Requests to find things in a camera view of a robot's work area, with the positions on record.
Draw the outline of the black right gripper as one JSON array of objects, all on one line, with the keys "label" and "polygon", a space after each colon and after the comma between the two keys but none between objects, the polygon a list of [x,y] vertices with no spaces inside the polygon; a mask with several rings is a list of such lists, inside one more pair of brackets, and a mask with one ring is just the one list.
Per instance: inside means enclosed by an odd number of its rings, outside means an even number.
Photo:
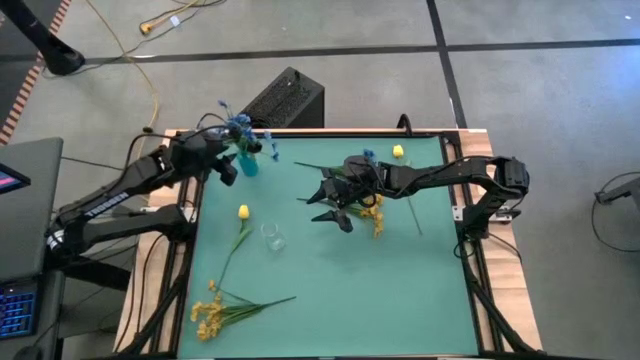
[{"label": "black right gripper", "polygon": [[385,229],[385,182],[382,164],[368,155],[347,157],[341,166],[322,169],[319,189],[307,200],[322,200],[330,209],[311,219],[312,222],[334,222],[346,233],[353,230],[351,216],[368,221],[374,233]]}]

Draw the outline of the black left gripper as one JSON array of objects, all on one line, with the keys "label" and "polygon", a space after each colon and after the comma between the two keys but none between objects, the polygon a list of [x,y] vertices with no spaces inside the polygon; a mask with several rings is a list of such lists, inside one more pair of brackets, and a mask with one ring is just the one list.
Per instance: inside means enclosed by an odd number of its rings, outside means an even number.
[{"label": "black left gripper", "polygon": [[208,132],[178,132],[172,139],[172,179],[185,180],[190,177],[208,174],[215,170],[220,174],[220,181],[232,186],[238,171],[233,166],[237,163],[238,153],[224,152],[229,149],[223,137]]}]

